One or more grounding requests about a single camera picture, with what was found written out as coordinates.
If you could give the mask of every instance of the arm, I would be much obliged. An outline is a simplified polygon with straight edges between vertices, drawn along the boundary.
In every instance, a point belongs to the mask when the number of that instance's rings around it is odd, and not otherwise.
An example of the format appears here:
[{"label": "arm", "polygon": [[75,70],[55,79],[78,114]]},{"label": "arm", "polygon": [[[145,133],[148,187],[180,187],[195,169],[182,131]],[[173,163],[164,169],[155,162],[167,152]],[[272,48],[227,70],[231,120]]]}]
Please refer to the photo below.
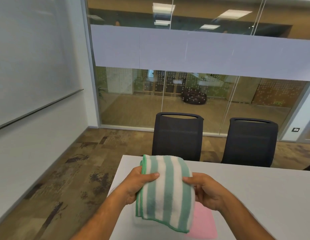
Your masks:
[{"label": "arm", "polygon": [[183,181],[195,186],[197,201],[221,213],[237,240],[275,240],[231,192],[210,176],[193,173]]},{"label": "arm", "polygon": [[141,174],[141,171],[142,166],[133,168],[71,240],[108,240],[124,206],[136,200],[136,193],[145,183],[159,177],[159,173]]}]

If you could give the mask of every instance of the forearm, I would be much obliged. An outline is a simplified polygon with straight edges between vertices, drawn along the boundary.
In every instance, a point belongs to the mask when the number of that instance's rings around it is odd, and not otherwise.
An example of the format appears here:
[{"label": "forearm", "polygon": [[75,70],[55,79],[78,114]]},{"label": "forearm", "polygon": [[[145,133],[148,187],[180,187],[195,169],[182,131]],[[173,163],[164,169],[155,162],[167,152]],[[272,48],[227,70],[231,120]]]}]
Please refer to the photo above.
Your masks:
[{"label": "forearm", "polygon": [[232,193],[223,201],[220,212],[237,240],[275,240]]},{"label": "forearm", "polygon": [[120,190],[114,190],[71,240],[108,240],[125,206],[125,200]]}]

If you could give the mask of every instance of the hand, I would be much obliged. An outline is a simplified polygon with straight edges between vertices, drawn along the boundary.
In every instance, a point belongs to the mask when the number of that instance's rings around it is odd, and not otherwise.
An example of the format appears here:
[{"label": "hand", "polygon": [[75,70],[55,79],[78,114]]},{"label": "hand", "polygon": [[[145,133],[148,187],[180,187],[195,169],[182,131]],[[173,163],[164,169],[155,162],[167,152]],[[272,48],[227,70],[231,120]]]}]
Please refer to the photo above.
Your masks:
[{"label": "hand", "polygon": [[136,193],[148,182],[154,181],[160,176],[159,173],[142,174],[142,166],[133,168],[124,181],[117,187],[125,198],[127,205],[136,201]]},{"label": "hand", "polygon": [[193,177],[183,177],[183,181],[194,185],[196,201],[211,210],[221,211],[224,207],[224,197],[231,194],[205,173],[194,172]]}]

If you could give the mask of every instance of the person's right hand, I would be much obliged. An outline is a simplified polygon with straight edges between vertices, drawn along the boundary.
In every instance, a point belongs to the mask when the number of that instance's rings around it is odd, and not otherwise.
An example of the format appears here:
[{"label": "person's right hand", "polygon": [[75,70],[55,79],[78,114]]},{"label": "person's right hand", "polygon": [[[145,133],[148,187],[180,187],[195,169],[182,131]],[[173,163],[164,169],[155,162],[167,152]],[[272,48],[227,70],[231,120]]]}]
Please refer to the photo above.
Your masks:
[{"label": "person's right hand", "polygon": [[194,185],[196,201],[211,210],[221,211],[224,207],[224,197],[230,194],[226,188],[205,173],[194,172],[193,177],[183,177],[183,181]]}]

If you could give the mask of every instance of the folded towel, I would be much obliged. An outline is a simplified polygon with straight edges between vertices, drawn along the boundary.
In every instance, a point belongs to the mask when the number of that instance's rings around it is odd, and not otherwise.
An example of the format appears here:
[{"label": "folded towel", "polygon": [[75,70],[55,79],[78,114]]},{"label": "folded towel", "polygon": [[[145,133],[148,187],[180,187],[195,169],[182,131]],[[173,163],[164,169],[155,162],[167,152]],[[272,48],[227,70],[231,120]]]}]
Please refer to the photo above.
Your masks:
[{"label": "folded towel", "polygon": [[159,172],[160,176],[138,192],[136,216],[188,233],[193,220],[195,192],[182,181],[182,177],[192,176],[184,160],[176,156],[144,155],[141,165],[142,174]]}]

